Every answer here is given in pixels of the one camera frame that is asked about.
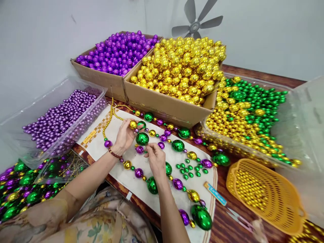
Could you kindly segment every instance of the wooden table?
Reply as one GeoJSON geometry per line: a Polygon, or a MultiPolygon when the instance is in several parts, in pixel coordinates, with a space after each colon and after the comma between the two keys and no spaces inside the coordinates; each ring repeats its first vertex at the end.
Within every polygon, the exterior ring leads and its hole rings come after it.
{"type": "MultiPolygon", "coordinates": [[[[238,67],[223,65],[223,71],[226,73],[232,73],[237,76],[246,76],[251,78],[257,78],[277,84],[282,84],[291,88],[295,88],[304,83],[304,81],[291,79],[281,76],[276,76],[272,74],[261,73],[257,71],[242,69],[238,67]]],[[[122,109],[125,112],[131,113],[128,109],[122,109]]],[[[197,148],[201,149],[202,151],[211,155],[211,152],[206,149],[203,145],[196,145],[193,140],[185,139],[186,142],[196,146],[197,148]]],[[[75,145],[73,150],[76,153],[80,153],[83,148],[79,145],[75,145]]],[[[88,162],[89,164],[94,163],[94,160],[86,151],[83,151],[81,157],[88,162]]],[[[240,158],[229,155],[232,162],[238,161],[240,158]]],[[[219,166],[217,168],[218,171],[218,192],[227,200],[227,206],[233,209],[235,212],[240,214],[243,218],[251,222],[252,220],[256,219],[256,215],[247,209],[241,202],[239,202],[235,197],[233,197],[229,191],[226,189],[226,177],[228,173],[228,167],[219,166]]],[[[127,196],[129,190],[118,183],[112,176],[108,175],[106,177],[108,183],[110,183],[114,188],[116,188],[124,197],[127,196]]],[[[157,228],[161,229],[161,222],[160,216],[156,214],[151,208],[149,208],[143,201],[141,201],[136,195],[132,195],[130,201],[139,208],[139,210],[153,223],[157,228]]],[[[257,242],[254,239],[253,235],[240,226],[237,222],[235,222],[227,213],[225,207],[221,206],[218,202],[216,202],[216,209],[213,221],[213,228],[210,237],[210,242],[257,242]]],[[[264,222],[264,227],[266,231],[266,236],[269,242],[287,242],[290,236],[282,233],[281,231],[277,230],[275,227],[269,225],[268,223],[264,222]]]]}

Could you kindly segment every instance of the woman's left hand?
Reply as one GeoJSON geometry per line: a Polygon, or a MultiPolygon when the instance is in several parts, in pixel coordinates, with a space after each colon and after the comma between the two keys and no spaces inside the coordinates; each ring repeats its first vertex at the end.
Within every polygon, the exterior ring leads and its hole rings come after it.
{"type": "Polygon", "coordinates": [[[121,124],[118,134],[117,134],[116,142],[111,147],[111,150],[118,156],[123,155],[123,153],[127,149],[129,149],[129,147],[132,145],[132,143],[135,139],[136,133],[134,130],[132,130],[129,127],[129,124],[132,120],[133,119],[129,119],[129,118],[123,120],[123,123],[121,124]]]}

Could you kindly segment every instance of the white cloth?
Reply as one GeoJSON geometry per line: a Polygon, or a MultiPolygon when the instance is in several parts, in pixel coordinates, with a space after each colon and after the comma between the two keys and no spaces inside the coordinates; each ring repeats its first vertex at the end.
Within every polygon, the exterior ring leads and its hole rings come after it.
{"type": "MultiPolygon", "coordinates": [[[[139,117],[124,112],[119,109],[115,109],[116,115],[122,117],[123,119],[132,118],[135,120],[141,120],[139,117]]],[[[103,112],[99,115],[99,117],[94,121],[94,123],[90,126],[87,132],[83,134],[83,136],[78,140],[78,144],[84,141],[84,139],[98,126],[99,123],[106,117],[110,115],[110,105],[103,110],[103,112]]],[[[106,137],[112,141],[113,143],[116,140],[116,136],[118,133],[118,129],[121,125],[122,121],[115,116],[113,116],[109,126],[107,127],[105,134],[106,137]]],[[[153,129],[156,131],[157,134],[162,135],[164,130],[156,125],[146,122],[146,126],[148,129],[153,129]]],[[[178,137],[171,135],[170,138],[172,141],[179,139],[178,137]]],[[[159,138],[157,137],[150,137],[150,142],[160,142],[159,138]]],[[[200,159],[210,159],[210,156],[200,149],[188,144],[187,142],[183,141],[185,144],[185,148],[188,151],[194,151],[200,159]]],[[[190,163],[185,163],[185,159],[187,158],[185,153],[176,152],[172,149],[171,144],[164,142],[165,148],[164,152],[166,154],[166,161],[172,166],[172,176],[173,178],[179,178],[187,190],[195,190],[198,192],[201,199],[206,202],[206,207],[212,219],[214,218],[214,210],[215,210],[215,198],[208,192],[208,190],[203,186],[204,182],[208,181],[215,189],[217,189],[217,170],[215,167],[209,169],[208,174],[204,174],[201,170],[201,177],[197,177],[195,175],[195,171],[192,170],[191,172],[194,174],[193,178],[189,178],[187,181],[183,178],[183,175],[180,171],[176,168],[176,164],[184,163],[186,167],[191,165],[195,167],[197,165],[196,161],[190,160],[190,163]]],[[[143,154],[138,154],[135,150],[136,141],[133,142],[133,145],[125,152],[123,155],[124,160],[130,160],[132,165],[136,168],[141,168],[144,172],[144,175],[149,178],[153,176],[150,165],[149,159],[144,158],[143,154]]],[[[89,155],[96,161],[98,160],[103,154],[107,152],[107,148],[104,146],[104,139],[102,136],[102,129],[96,135],[95,138],[92,138],[91,142],[87,143],[87,148],[82,146],[89,155]]],[[[159,195],[151,194],[148,189],[147,185],[143,180],[138,179],[135,177],[135,173],[131,170],[125,170],[121,163],[118,163],[114,166],[111,170],[110,175],[113,176],[119,183],[129,189],[133,194],[135,194],[138,198],[140,198],[145,204],[147,204],[150,208],[152,208],[156,213],[160,215],[160,203],[159,203],[159,195]]],[[[173,186],[171,186],[171,191],[173,197],[175,199],[175,203],[178,209],[185,210],[189,218],[192,219],[190,214],[190,209],[194,205],[192,201],[188,198],[187,193],[183,191],[176,190],[173,186]]],[[[186,226],[190,241],[195,243],[207,243],[209,242],[211,231],[203,231],[198,226],[196,228],[191,228],[189,225],[186,226]]]]}

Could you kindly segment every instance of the ceiling fan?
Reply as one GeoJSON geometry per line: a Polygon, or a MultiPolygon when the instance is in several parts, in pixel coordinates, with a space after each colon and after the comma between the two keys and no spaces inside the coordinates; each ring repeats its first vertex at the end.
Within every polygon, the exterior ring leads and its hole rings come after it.
{"type": "Polygon", "coordinates": [[[206,22],[200,23],[204,19],[204,17],[206,17],[206,15],[209,13],[209,11],[212,9],[216,2],[217,0],[208,0],[198,19],[196,19],[195,1],[187,0],[184,7],[184,11],[190,25],[181,25],[173,27],[171,30],[172,36],[177,37],[187,33],[185,37],[191,37],[193,34],[193,38],[197,39],[201,38],[201,35],[198,32],[199,29],[209,29],[219,26],[223,21],[223,16],[218,16],[206,22]]]}

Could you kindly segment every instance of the hand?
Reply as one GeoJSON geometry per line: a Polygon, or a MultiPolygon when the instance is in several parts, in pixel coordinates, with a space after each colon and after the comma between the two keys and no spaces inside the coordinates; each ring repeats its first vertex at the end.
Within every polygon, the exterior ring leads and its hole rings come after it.
{"type": "MultiPolygon", "coordinates": [[[[117,134],[116,142],[111,147],[111,150],[118,156],[123,155],[123,153],[125,153],[125,151],[127,149],[129,149],[129,147],[132,145],[132,143],[135,139],[134,130],[132,130],[129,127],[129,124],[132,120],[133,119],[129,119],[129,118],[123,120],[123,122],[119,128],[118,134],[117,134]]],[[[143,127],[143,125],[138,127],[140,132],[143,131],[143,129],[141,130],[142,127],[143,127]]]]}
{"type": "Polygon", "coordinates": [[[144,155],[145,158],[148,157],[150,162],[150,168],[153,176],[157,183],[166,179],[165,175],[165,153],[157,145],[157,143],[149,143],[146,146],[147,154],[144,155]]]}

